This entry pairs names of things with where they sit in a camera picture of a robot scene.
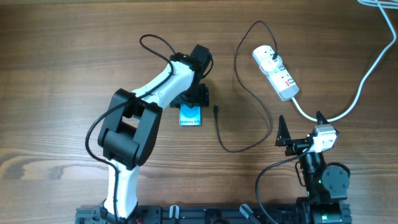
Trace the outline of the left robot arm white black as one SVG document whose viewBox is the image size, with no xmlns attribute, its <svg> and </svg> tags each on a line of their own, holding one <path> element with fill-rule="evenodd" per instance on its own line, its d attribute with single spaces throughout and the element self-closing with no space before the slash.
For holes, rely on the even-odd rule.
<svg viewBox="0 0 398 224">
<path fill-rule="evenodd" d="M 105 223 L 132 223 L 136 216 L 139 169 L 155 147 L 164 110 L 176 108 L 200 124 L 201 108 L 209 105 L 201 80 L 211 63 L 210 50 L 196 45 L 190 54 L 172 54 L 148 84 L 112 96 L 98 136 L 109 167 L 108 195 L 100 206 Z"/>
</svg>

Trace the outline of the smartphone with teal screen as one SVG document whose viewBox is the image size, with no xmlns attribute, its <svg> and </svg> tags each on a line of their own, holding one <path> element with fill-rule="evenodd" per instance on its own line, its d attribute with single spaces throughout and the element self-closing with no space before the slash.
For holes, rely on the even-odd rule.
<svg viewBox="0 0 398 224">
<path fill-rule="evenodd" d="M 200 126 L 201 125 L 201 107 L 192 108 L 187 105 L 180 105 L 179 124 L 181 126 Z"/>
</svg>

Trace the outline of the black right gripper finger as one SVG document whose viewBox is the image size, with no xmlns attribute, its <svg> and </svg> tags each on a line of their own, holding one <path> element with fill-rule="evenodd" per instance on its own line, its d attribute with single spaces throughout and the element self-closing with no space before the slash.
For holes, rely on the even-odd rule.
<svg viewBox="0 0 398 224">
<path fill-rule="evenodd" d="M 322 115 L 320 111 L 316 112 L 316 119 L 318 125 L 328 124 L 327 119 Z"/>
<path fill-rule="evenodd" d="M 289 130 L 287 128 L 285 118 L 283 115 L 279 116 L 279 128 L 277 132 L 277 138 L 275 141 L 275 145 L 277 147 L 288 146 L 291 144 L 291 137 Z"/>
</svg>

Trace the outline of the white grey power strip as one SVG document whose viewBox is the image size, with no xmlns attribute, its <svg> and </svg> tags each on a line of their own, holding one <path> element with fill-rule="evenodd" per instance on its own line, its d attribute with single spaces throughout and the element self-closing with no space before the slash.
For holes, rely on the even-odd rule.
<svg viewBox="0 0 398 224">
<path fill-rule="evenodd" d="M 274 55 L 275 52 L 270 45 L 262 45 L 254 49 L 252 52 L 252 56 L 258 66 L 260 66 L 260 62 L 263 59 L 267 57 L 273 58 Z M 283 65 L 283 62 L 275 73 L 265 76 L 282 101 L 291 100 L 299 92 L 298 85 Z"/>
</svg>

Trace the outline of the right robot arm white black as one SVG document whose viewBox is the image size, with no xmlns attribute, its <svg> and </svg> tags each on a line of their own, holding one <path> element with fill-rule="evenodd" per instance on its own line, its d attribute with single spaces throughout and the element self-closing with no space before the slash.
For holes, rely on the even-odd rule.
<svg viewBox="0 0 398 224">
<path fill-rule="evenodd" d="M 296 223 L 352 223 L 351 210 L 343 203 L 348 198 L 351 172 L 339 162 L 325 162 L 323 153 L 335 146 L 338 131 L 317 112 L 317 125 L 302 139 L 292 139 L 285 118 L 279 116 L 276 146 L 285 146 L 286 156 L 298 156 L 295 167 L 307 196 L 295 203 Z"/>
</svg>

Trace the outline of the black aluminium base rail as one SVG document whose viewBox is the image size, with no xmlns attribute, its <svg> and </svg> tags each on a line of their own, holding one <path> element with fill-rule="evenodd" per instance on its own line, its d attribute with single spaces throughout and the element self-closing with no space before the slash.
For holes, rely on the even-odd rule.
<svg viewBox="0 0 398 224">
<path fill-rule="evenodd" d="M 141 224 L 212 224 L 212 223 L 339 223 L 353 222 L 348 204 L 306 205 L 306 203 L 275 204 L 266 207 L 161 207 L 138 205 L 129 218 L 119 223 Z"/>
</svg>

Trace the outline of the white USB wall charger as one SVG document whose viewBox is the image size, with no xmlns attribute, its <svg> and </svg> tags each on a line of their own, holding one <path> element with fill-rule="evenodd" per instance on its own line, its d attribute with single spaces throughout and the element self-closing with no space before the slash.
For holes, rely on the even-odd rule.
<svg viewBox="0 0 398 224">
<path fill-rule="evenodd" d="M 282 65 L 282 59 L 277 56 L 276 59 L 267 57 L 260 62 L 260 69 L 265 75 L 270 75 L 276 72 L 276 70 Z"/>
</svg>

